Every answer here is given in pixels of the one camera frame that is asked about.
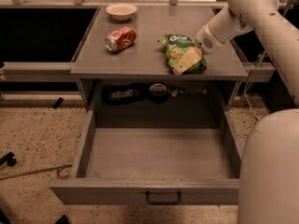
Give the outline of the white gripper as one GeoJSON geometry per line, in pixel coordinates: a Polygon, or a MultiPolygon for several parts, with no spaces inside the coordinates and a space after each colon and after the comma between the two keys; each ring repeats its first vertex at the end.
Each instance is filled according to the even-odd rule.
{"type": "Polygon", "coordinates": [[[196,34],[196,47],[189,48],[180,58],[176,66],[173,68],[175,75],[179,76],[193,67],[202,59],[202,51],[204,54],[212,54],[223,47],[221,43],[210,31],[208,25],[204,25],[196,34]]]}

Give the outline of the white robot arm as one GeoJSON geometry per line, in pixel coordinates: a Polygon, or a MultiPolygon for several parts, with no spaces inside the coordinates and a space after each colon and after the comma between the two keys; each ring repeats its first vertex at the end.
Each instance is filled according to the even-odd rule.
{"type": "Polygon", "coordinates": [[[299,224],[299,30],[278,8],[279,0],[227,0],[195,37],[206,54],[249,31],[264,48],[246,85],[263,83],[272,113],[252,129],[243,150],[238,224],[299,224]]]}

